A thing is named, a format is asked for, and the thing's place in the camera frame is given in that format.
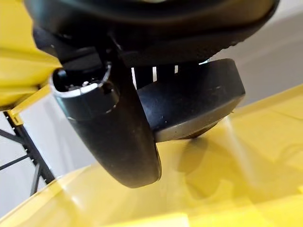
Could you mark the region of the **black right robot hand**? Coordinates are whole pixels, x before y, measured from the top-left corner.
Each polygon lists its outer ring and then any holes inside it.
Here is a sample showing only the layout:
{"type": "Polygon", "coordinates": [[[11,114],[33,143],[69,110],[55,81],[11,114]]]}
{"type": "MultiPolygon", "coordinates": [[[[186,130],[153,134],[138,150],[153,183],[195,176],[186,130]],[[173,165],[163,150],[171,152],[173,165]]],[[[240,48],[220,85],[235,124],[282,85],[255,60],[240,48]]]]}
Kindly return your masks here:
{"type": "Polygon", "coordinates": [[[277,0],[26,0],[39,50],[61,66],[51,91],[119,183],[161,177],[156,143],[191,139],[245,96],[234,60],[210,61],[260,30],[277,0]]]}

